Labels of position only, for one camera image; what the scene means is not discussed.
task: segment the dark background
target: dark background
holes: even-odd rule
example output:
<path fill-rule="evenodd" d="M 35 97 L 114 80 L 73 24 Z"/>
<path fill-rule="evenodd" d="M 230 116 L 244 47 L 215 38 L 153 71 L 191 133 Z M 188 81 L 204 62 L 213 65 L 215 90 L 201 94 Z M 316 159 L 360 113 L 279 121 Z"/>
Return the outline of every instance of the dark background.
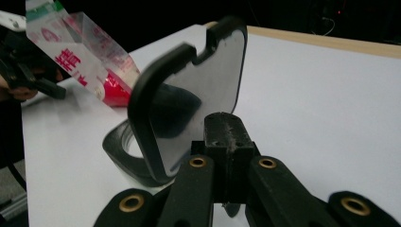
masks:
<path fill-rule="evenodd" d="M 69 13 L 85 12 L 128 52 L 225 15 L 249 26 L 401 44 L 401 0 L 60 1 Z M 25 1 L 1 2 L 1 10 L 25 14 Z"/>

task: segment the white tabletop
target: white tabletop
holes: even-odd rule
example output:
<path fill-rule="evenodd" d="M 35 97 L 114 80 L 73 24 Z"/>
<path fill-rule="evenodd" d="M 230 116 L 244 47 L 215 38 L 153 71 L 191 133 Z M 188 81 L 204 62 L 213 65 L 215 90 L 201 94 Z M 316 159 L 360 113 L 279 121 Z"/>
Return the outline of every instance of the white tabletop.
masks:
<path fill-rule="evenodd" d="M 131 52 L 143 71 L 172 47 L 202 51 L 205 27 L 191 26 Z M 316 197 L 348 190 L 401 221 L 401 60 L 249 35 L 239 116 L 264 155 L 283 161 Z M 24 104 L 29 226 L 93 226 L 110 199 L 145 188 L 103 150 L 127 118 L 73 79 L 65 100 Z M 214 226 L 248 226 L 215 206 Z"/>

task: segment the cable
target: cable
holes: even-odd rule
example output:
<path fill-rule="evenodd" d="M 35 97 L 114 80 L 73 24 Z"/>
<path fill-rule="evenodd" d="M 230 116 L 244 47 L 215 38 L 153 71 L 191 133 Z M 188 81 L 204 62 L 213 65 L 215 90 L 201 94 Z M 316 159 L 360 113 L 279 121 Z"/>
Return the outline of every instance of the cable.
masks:
<path fill-rule="evenodd" d="M 250 0 L 247 0 L 247 3 L 248 3 L 248 6 L 250 7 L 251 14 L 252 14 L 254 20 L 256 21 L 257 26 L 260 26 L 260 23 L 259 23 L 259 21 L 258 21 L 257 18 L 256 18 L 256 14 L 254 14 L 253 7 L 252 7 L 252 5 L 251 5 L 251 1 L 250 1 Z"/>
<path fill-rule="evenodd" d="M 24 188 L 26 191 L 26 181 L 24 180 L 23 176 L 18 172 L 17 168 L 15 165 L 8 160 L 7 167 L 9 168 L 9 171 L 11 172 L 12 176 L 15 178 L 15 180 L 18 182 L 20 186 Z"/>
<path fill-rule="evenodd" d="M 330 21 L 331 23 L 333 23 L 333 26 L 330 28 L 330 30 L 328 30 L 326 33 L 324 33 L 324 34 L 322 35 L 322 36 L 326 36 L 326 35 L 330 34 L 330 32 L 333 31 L 334 27 L 336 26 L 336 22 L 335 22 L 333 19 L 327 18 L 327 17 L 322 17 L 322 20 L 327 20 L 327 21 Z"/>

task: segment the red and white carton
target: red and white carton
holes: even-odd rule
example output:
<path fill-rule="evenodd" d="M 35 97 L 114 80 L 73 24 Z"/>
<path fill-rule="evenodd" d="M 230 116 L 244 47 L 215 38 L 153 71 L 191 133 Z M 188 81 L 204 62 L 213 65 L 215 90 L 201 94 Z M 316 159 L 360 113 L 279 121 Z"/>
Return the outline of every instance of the red and white carton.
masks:
<path fill-rule="evenodd" d="M 127 106 L 139 77 L 132 57 L 84 12 L 58 1 L 26 0 L 26 35 L 109 106 Z"/>

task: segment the screw hole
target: screw hole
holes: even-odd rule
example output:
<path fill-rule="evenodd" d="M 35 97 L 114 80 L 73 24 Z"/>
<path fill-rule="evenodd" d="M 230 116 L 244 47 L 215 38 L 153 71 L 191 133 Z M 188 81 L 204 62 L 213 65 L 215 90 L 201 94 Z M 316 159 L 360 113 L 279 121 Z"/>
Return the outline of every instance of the screw hole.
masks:
<path fill-rule="evenodd" d="M 355 198 L 342 198 L 341 205 L 349 212 L 352 212 L 359 216 L 368 216 L 371 214 L 371 209 L 369 208 L 369 206 L 365 202 Z"/>
<path fill-rule="evenodd" d="M 203 166 L 206 166 L 206 160 L 204 160 L 202 158 L 193 158 L 193 159 L 191 159 L 189 164 L 193 167 L 203 167 Z"/>
<path fill-rule="evenodd" d="M 122 212 L 133 212 L 138 210 L 144 205 L 144 197 L 140 194 L 133 194 L 124 198 L 120 204 L 119 208 Z"/>
<path fill-rule="evenodd" d="M 274 162 L 274 160 L 269 159 L 269 158 L 259 160 L 259 164 L 264 168 L 276 168 L 277 167 L 276 162 Z"/>

